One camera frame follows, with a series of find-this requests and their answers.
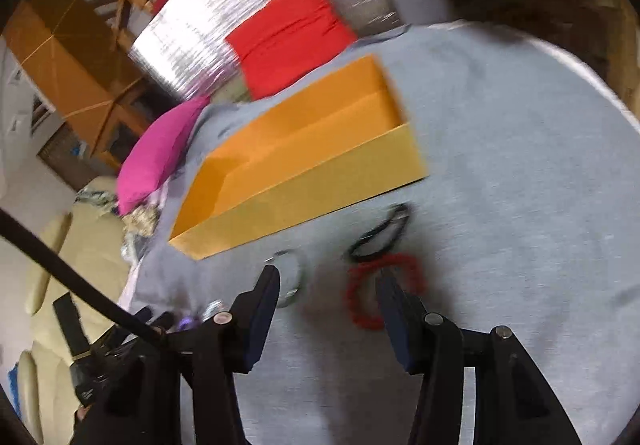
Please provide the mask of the grey blanket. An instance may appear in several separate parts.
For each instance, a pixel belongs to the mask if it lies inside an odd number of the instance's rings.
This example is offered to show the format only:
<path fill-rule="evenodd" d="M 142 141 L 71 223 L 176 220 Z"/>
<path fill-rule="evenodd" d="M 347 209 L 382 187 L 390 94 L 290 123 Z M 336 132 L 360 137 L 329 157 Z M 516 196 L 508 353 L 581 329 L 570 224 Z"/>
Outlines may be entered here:
<path fill-rule="evenodd" d="M 409 202 L 400 239 L 425 303 L 463 328 L 509 326 L 580 439 L 613 443 L 639 405 L 639 124 L 584 64 L 546 42 L 484 25 L 413 27 L 359 42 L 407 110 L 425 180 L 193 261 L 168 243 L 204 157 L 272 106 L 210 106 L 144 257 L 134 306 L 194 314 L 250 289 L 294 250 L 304 287 L 279 309 L 262 359 L 236 380 L 254 444 L 402 444 L 420 381 L 382 332 L 350 321 L 347 247 Z"/>

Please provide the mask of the orange cardboard box tray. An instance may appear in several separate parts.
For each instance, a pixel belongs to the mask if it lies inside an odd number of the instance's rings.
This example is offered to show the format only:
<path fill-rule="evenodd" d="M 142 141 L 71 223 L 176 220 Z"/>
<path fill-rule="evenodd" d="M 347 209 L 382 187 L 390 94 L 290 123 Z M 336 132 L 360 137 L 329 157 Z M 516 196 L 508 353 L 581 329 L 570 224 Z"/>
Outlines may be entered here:
<path fill-rule="evenodd" d="M 363 56 L 209 153 L 169 243 L 206 259 L 426 175 L 398 92 L 381 61 Z"/>

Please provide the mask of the magenta pillow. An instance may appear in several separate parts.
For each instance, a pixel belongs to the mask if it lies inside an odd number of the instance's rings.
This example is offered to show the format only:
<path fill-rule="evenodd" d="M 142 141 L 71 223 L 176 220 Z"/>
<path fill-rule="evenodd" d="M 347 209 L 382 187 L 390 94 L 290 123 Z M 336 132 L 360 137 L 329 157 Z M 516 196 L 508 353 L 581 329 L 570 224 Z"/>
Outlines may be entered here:
<path fill-rule="evenodd" d="M 129 153 L 116 180 L 118 212 L 134 211 L 175 171 L 196 120 L 209 104 L 207 96 L 191 98 L 155 120 Z"/>

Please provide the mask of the red pillow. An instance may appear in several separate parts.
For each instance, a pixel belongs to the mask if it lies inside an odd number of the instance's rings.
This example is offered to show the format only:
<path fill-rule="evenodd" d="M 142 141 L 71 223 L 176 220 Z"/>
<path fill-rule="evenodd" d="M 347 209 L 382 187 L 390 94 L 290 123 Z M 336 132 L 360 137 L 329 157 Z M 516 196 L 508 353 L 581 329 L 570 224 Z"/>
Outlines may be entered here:
<path fill-rule="evenodd" d="M 330 0 L 270 0 L 226 37 L 253 100 L 279 93 L 357 40 Z"/>

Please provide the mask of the dark metal bangle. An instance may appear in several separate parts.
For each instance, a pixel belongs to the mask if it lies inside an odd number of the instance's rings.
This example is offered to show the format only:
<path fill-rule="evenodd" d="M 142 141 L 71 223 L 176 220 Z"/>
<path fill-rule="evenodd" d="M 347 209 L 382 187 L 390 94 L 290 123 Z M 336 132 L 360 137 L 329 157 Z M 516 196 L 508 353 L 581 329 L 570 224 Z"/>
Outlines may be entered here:
<path fill-rule="evenodd" d="M 303 289 L 305 279 L 305 261 L 302 254 L 295 249 L 275 252 L 267 261 L 280 273 L 280 295 L 277 307 L 290 305 Z"/>

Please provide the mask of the wooden cabinet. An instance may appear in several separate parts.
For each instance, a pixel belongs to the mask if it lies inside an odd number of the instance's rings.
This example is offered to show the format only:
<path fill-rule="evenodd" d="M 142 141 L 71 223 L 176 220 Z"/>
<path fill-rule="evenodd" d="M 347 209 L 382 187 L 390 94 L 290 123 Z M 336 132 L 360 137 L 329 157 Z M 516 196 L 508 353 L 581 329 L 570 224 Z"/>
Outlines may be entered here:
<path fill-rule="evenodd" d="M 20 0 L 2 35 L 18 64 L 89 154 L 119 170 L 120 128 L 136 138 L 149 121 L 134 102 L 149 90 L 142 72 L 113 44 L 111 28 L 86 0 Z"/>

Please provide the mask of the patterned fabric bag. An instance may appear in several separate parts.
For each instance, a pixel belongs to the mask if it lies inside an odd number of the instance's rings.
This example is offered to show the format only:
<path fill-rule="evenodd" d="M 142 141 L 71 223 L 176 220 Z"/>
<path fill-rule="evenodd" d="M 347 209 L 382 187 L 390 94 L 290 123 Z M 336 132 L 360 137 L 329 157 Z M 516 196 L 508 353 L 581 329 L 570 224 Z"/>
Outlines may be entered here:
<path fill-rule="evenodd" d="M 149 242 L 157 228 L 160 209 L 148 204 L 138 205 L 128 214 L 120 214 L 119 203 L 115 193 L 108 191 L 93 191 L 88 186 L 80 190 L 75 202 L 92 205 L 102 214 L 115 214 L 124 222 L 124 239 L 120 253 L 131 266 L 137 266 L 146 254 Z"/>

